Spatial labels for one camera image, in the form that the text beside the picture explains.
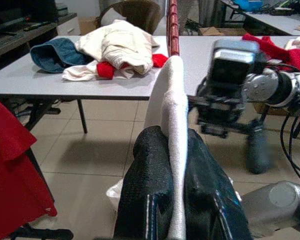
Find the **desk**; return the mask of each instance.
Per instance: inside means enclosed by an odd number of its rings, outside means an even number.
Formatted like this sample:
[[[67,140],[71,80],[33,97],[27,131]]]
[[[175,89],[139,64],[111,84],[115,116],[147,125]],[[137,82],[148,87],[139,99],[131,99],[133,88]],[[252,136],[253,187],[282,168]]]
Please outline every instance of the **desk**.
[[[79,36],[67,36],[76,41]],[[167,55],[165,36],[154,37],[160,47],[155,53]],[[194,95],[198,84],[207,74],[211,50],[219,39],[240,40],[240,36],[181,36],[180,56],[184,62],[185,92]],[[291,36],[273,36],[273,42],[283,47]],[[0,70],[0,97],[25,97],[39,99],[108,99],[148,100],[159,74],[154,68],[141,77],[131,79],[66,81],[59,73],[40,70],[27,54]]]
[[[300,31],[296,30],[300,26],[300,15],[291,16],[273,16],[270,14],[253,14],[239,9],[239,6],[233,4],[230,0],[221,0],[225,7],[229,7],[237,13],[271,27],[284,35],[300,36]],[[223,12],[223,21],[225,20],[225,11]]]

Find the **tv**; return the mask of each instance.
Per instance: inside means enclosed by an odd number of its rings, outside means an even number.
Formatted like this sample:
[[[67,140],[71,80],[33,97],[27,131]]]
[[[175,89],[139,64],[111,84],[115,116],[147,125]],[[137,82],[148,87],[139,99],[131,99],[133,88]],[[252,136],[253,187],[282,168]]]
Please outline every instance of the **tv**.
[[[0,0],[0,30],[20,22],[55,22],[55,0]]]
[[[24,22],[29,15],[23,0],[0,0],[0,30]]]

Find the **chair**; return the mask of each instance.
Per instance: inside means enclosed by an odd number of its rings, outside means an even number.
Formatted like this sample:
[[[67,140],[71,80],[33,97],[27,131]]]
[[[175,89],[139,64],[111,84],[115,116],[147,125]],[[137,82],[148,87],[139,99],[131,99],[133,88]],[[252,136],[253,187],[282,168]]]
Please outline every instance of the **chair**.
[[[161,9],[158,4],[150,0],[127,0],[112,4],[102,11],[97,19],[97,26],[101,26],[101,19],[106,12],[113,8],[116,12],[126,17],[126,21],[153,34],[161,19]]]

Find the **red garment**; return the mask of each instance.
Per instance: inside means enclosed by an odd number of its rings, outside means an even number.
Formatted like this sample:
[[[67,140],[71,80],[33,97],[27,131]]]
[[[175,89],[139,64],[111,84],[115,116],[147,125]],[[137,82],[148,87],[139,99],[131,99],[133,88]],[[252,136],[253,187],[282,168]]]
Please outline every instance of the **red garment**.
[[[276,46],[269,36],[263,36],[261,39],[246,33],[242,40],[254,41],[260,45],[260,50],[269,55],[272,59],[280,59],[285,63],[289,61],[289,53],[287,50]]]
[[[246,33],[242,39],[257,42],[260,45],[260,50],[265,52],[272,59],[282,60],[285,64],[292,65],[300,70],[300,48],[285,50],[276,46],[269,36],[264,36],[259,39]]]
[[[155,68],[162,68],[165,65],[167,60],[168,58],[163,54],[152,55],[153,66]]]
[[[57,215],[44,180],[24,153],[35,142],[0,103],[0,239],[42,215]]]
[[[153,61],[153,67],[154,68],[162,68],[168,58],[163,54],[153,54],[152,55],[152,61]],[[121,69],[124,69],[128,67],[129,65],[127,63],[123,64]],[[112,66],[109,62],[103,61],[96,65],[96,71],[99,75],[99,77],[107,78],[107,79],[113,79],[115,75],[116,68]]]
[[[116,68],[107,61],[102,61],[96,65],[98,75],[102,78],[113,79]]]

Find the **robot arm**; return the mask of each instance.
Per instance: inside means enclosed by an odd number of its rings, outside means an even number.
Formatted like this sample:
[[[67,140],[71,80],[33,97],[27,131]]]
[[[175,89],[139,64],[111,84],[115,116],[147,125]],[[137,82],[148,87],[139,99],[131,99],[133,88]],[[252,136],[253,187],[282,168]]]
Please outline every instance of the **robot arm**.
[[[247,168],[254,174],[270,168],[263,123],[237,123],[247,102],[286,108],[300,116],[300,72],[267,68],[269,63],[254,42],[219,40],[214,44],[207,77],[189,96],[198,109],[198,124],[205,134],[226,138],[228,132],[248,135]],[[242,206],[254,237],[300,226],[300,185],[270,184],[242,197]]]

